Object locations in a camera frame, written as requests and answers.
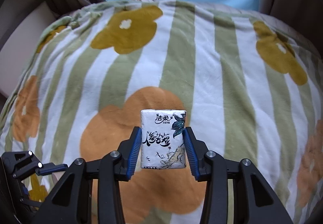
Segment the white tissue pack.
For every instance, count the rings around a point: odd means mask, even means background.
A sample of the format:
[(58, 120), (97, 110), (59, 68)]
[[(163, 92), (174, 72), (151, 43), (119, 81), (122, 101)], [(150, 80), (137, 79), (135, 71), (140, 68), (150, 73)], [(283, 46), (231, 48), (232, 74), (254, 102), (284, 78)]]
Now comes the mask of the white tissue pack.
[(183, 169), (186, 167), (186, 151), (183, 131), (185, 110), (141, 111), (141, 168)]

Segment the striped floral blanket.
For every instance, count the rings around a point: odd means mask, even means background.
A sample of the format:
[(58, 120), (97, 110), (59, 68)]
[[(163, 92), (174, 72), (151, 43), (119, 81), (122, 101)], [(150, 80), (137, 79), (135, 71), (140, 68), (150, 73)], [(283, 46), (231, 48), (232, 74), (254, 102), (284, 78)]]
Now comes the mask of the striped floral blanket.
[(278, 20), (178, 0), (93, 4), (47, 27), (1, 113), (1, 151), (99, 159), (143, 109), (186, 110), (226, 159), (249, 158), (294, 223), (322, 198), (322, 59)]

